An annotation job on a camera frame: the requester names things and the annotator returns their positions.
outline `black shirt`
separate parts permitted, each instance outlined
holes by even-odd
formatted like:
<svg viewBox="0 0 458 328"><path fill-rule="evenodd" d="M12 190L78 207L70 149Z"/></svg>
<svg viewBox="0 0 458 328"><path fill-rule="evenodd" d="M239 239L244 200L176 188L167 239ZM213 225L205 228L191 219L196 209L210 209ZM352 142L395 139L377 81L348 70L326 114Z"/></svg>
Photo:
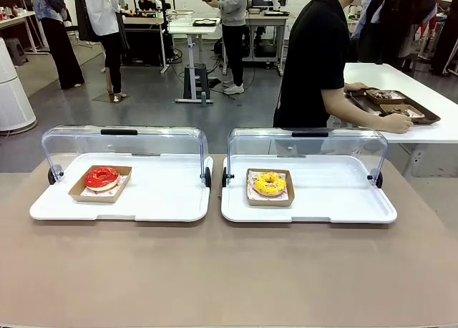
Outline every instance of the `black shirt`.
<svg viewBox="0 0 458 328"><path fill-rule="evenodd" d="M321 90L343 88L349 28L338 0L312 0L290 33L274 127L326 127Z"/></svg>
<svg viewBox="0 0 458 328"><path fill-rule="evenodd" d="M150 1L146 1L146 0L143 0L143 2L141 0L139 0L138 1L138 6L139 6L140 10L142 10L142 11L149 11L150 9L152 9L152 10L156 9L156 3L155 2L150 2Z"/></svg>

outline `clear plastic lid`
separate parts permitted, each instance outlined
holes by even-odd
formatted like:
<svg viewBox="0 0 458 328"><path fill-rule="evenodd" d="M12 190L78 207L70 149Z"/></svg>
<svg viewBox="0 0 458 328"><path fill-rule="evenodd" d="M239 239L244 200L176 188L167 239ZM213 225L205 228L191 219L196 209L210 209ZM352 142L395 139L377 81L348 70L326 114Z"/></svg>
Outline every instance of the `clear plastic lid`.
<svg viewBox="0 0 458 328"><path fill-rule="evenodd" d="M235 129L228 138L228 168L223 177L227 183L234 178L234 163L241 158L244 162L258 162L265 156L265 164L271 158L294 158L297 162L306 162L317 160L314 157L317 155L333 155L360 161L365 176L376 185L387 150L386 139L373 130Z"/></svg>
<svg viewBox="0 0 458 328"><path fill-rule="evenodd" d="M187 156L187 162L199 163L205 183L204 161L208 157L205 134L193 127L55 127L44 133L42 147L50 165L50 182L61 181L65 169L84 154L117 154L160 157Z"/></svg>

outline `red donut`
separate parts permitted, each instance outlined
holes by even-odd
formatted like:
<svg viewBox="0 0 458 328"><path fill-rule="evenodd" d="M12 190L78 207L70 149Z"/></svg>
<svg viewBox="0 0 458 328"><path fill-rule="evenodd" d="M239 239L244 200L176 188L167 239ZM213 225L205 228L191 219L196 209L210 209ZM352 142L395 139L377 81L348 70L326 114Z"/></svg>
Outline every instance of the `red donut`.
<svg viewBox="0 0 458 328"><path fill-rule="evenodd" d="M114 168L98 167L86 175L85 183L88 189L102 192L103 190L109 190L115 187L119 180L120 173Z"/></svg>

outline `person in gray hoodie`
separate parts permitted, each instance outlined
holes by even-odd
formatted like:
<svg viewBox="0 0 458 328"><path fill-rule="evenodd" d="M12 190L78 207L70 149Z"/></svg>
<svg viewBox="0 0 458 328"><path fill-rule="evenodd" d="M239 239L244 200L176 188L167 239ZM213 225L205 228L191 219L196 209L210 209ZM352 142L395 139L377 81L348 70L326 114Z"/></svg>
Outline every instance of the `person in gray hoodie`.
<svg viewBox="0 0 458 328"><path fill-rule="evenodd" d="M242 37L248 0L209 0L207 4L221 11L223 40L232 69L233 80L223 82L227 95L241 94L243 89Z"/></svg>

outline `black handle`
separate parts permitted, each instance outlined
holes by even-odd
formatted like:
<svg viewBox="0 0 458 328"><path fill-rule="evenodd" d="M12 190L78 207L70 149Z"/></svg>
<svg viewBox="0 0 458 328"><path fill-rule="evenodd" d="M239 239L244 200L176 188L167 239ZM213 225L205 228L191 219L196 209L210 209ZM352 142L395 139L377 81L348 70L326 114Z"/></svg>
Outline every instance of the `black handle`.
<svg viewBox="0 0 458 328"><path fill-rule="evenodd" d="M328 138L329 132L314 132L314 131L303 131L293 132L293 138L305 137L305 138Z"/></svg>
<svg viewBox="0 0 458 328"><path fill-rule="evenodd" d="M101 129L100 135L110 136L137 136L138 131L136 130L124 130L124 129Z"/></svg>

